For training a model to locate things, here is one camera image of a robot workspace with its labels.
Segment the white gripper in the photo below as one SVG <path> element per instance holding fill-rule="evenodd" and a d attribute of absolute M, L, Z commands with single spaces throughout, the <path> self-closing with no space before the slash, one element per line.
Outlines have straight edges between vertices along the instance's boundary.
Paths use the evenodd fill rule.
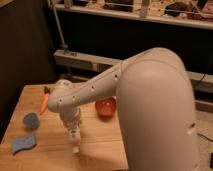
<path fill-rule="evenodd" d="M 79 127 L 81 118 L 81 111 L 79 108 L 68 108 L 60 113 L 60 119 L 64 126 L 73 131 Z"/>

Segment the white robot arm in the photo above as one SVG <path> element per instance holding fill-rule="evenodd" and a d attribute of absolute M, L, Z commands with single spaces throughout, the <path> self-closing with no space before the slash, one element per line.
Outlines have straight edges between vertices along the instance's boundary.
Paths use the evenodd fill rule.
<path fill-rule="evenodd" d="M 75 88 L 56 82 L 50 111 L 74 109 L 114 96 L 130 171 L 198 171 L 195 99 L 181 58 L 151 48 L 123 60 Z"/>

